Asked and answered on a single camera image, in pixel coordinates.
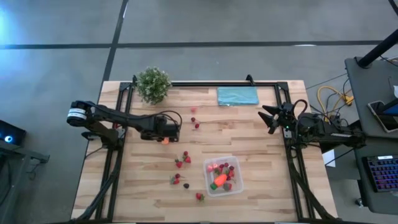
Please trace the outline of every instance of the blue cloth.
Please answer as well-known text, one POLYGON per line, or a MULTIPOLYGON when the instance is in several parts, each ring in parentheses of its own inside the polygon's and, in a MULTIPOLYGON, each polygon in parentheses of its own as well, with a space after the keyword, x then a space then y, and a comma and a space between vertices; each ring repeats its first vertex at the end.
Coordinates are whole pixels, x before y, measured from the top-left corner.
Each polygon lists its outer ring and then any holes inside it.
POLYGON ((218 95, 218 104, 221 106, 259 104, 257 88, 253 86, 218 87, 217 95, 218 95))

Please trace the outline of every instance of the clear plastic box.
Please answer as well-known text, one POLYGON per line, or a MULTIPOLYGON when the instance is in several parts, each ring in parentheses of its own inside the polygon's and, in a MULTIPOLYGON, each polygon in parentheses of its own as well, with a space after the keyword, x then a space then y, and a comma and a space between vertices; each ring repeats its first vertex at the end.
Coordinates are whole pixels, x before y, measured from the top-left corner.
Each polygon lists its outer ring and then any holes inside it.
POLYGON ((210 197, 218 197, 224 195, 231 195, 231 194, 238 194, 243 191, 243 179, 241 168, 239 166, 238 158, 234 156, 227 156, 215 159, 207 159, 203 163, 203 170, 205 171, 205 182, 206 182, 206 189, 207 194, 210 197), (214 179, 216 178, 216 174, 213 172, 207 172, 207 166, 213 164, 224 164, 228 163, 229 165, 234 167, 234 178, 232 180, 227 181, 227 183, 232 184, 232 189, 230 191, 225 191, 224 188, 218 187, 216 190, 210 188, 210 184, 213 183, 214 179))

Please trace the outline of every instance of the gray floor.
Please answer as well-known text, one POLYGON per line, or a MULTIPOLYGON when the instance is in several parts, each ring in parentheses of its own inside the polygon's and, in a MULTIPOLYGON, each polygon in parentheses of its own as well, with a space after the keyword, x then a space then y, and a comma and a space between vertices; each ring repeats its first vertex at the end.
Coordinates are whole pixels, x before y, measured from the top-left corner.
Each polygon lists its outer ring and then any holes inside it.
MULTIPOLYGON (((121 3, 3 0, 0 44, 111 43, 121 3)), ((381 40, 397 22, 385 0, 135 0, 127 7, 119 42, 381 40)), ((373 47, 118 49, 109 79, 130 80, 157 66, 173 80, 242 80, 250 73, 256 80, 300 79, 310 87, 344 74, 345 58, 373 47)), ((108 54, 108 49, 0 50, 0 119, 27 130, 27 148, 51 155, 22 190, 16 223, 69 219, 87 142, 66 115, 73 100, 98 99, 108 54)), ((395 55, 395 47, 385 54, 395 55)), ((324 85, 341 90, 346 79, 324 85)), ((319 108, 317 89, 307 93, 319 108)), ((329 94, 325 90, 322 100, 329 94)), ((349 122, 358 118, 355 105, 341 114, 349 122)), ((339 217, 396 223, 395 216, 358 208, 356 182, 329 173, 339 217)))

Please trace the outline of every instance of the green plant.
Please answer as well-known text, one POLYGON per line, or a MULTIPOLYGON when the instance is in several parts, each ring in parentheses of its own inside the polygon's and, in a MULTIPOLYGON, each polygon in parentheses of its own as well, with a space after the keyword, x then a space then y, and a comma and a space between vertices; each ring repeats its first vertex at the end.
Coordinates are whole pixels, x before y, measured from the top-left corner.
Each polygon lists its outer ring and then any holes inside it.
POLYGON ((172 86, 169 75, 158 68, 147 68, 138 74, 137 89, 147 103, 155 105, 166 96, 167 90, 172 86))

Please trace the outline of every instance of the rgb keyboard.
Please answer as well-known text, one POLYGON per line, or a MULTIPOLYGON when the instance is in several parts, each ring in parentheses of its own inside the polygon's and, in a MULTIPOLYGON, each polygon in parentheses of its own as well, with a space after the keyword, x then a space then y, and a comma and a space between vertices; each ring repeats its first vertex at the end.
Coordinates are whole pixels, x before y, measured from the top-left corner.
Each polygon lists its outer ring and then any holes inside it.
POLYGON ((398 191, 398 155, 364 158, 375 192, 398 191))

